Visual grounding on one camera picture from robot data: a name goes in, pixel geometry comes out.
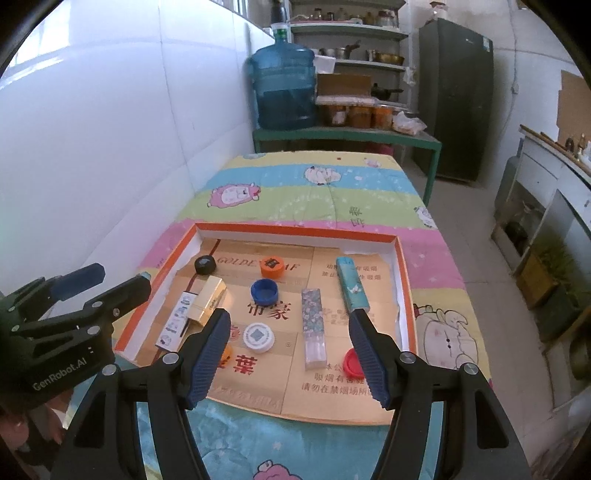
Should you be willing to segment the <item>person's left hand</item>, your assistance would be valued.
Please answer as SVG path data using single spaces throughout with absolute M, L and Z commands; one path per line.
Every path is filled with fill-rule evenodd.
M 66 390 L 47 403 L 22 414 L 1 411 L 1 449 L 9 452 L 29 475 L 50 472 L 66 429 L 63 419 L 73 390 Z

